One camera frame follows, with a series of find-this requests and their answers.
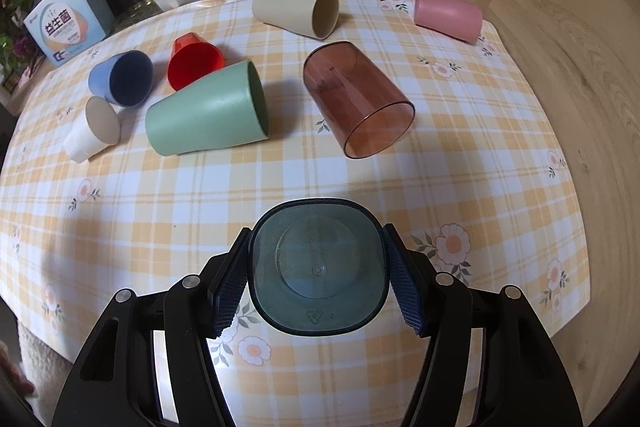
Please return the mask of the teal transparent plastic cup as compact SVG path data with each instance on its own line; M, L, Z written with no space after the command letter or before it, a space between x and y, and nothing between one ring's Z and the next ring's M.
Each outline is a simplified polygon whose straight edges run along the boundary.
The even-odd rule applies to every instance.
M348 199L284 202L252 231L247 277L256 311L278 331L351 333L378 315L390 288L382 225Z

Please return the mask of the white plastic cup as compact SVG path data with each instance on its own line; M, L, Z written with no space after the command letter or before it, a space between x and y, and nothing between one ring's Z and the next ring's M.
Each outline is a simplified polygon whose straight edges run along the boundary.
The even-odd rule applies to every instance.
M66 155L81 164L120 139L120 122L110 103L92 96L75 118L63 148Z

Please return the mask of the green plastic cup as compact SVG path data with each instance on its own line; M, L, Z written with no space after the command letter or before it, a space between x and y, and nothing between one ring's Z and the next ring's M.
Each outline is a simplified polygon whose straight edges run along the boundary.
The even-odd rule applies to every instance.
M250 60L196 80L153 104L145 132L160 156L222 150L269 138L264 89Z

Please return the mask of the blue plastic cup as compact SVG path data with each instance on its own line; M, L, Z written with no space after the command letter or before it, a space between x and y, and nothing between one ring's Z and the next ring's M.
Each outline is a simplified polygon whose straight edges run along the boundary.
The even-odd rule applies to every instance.
M91 69L90 92L120 107L136 107L150 95L153 63L143 52L130 50L116 54Z

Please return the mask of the red plastic cup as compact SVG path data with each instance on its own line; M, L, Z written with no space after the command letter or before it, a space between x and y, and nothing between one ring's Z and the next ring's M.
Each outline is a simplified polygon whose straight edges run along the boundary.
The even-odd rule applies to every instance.
M194 81L224 68L224 54L195 32L177 38L167 66L169 86L179 91Z

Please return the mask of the brown transparent plastic cup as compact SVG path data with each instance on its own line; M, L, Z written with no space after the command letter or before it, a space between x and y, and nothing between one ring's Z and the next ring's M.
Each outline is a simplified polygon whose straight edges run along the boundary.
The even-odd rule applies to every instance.
M303 64L304 85L326 124L352 159L386 150L411 127L416 109L353 43L324 44Z

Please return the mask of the beige plastic cup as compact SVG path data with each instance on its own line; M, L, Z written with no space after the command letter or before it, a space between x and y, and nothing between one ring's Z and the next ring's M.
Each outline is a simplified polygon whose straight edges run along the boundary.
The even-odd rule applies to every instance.
M253 0L256 20L324 40L334 31L340 16L340 0Z

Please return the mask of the pink plastic cup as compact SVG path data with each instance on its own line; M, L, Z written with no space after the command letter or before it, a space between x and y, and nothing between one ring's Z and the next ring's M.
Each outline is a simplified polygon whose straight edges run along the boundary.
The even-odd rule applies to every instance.
M449 37L476 43L482 32L483 13L463 0L416 0L414 22Z

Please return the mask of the yellow plaid floral tablecloth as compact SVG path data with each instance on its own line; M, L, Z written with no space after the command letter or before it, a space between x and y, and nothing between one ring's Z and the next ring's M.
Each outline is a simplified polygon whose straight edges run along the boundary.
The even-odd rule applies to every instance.
M116 291L166 291L236 234L294 199L344 198L395 225L457 283L523 291L555 334L590 298L586 234L562 147L485 24L465 44L413 23L411 0L340 0L334 41L359 48L416 109L394 145L347 157L303 83L314 40L258 22L253 0L201 1L138 23L35 81L1 169L1 295L23 332L32 405L52 421L68 367ZM268 139L160 156L145 115L172 95L174 41L195 32L265 89ZM130 50L153 63L150 95L115 109L120 139L77 164L63 142L93 95L94 66Z

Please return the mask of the light blue probiotic box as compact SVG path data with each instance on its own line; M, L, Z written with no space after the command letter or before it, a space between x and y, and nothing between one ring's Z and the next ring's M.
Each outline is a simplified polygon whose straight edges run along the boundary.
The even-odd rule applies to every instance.
M113 23L106 0L41 0L24 19L54 68L103 40Z

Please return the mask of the pink flower bouquet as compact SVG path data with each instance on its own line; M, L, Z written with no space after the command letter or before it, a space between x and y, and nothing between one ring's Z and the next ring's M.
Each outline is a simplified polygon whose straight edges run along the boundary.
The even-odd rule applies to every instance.
M26 17L36 0L1 0L1 79L21 76L43 57L40 47L26 28Z

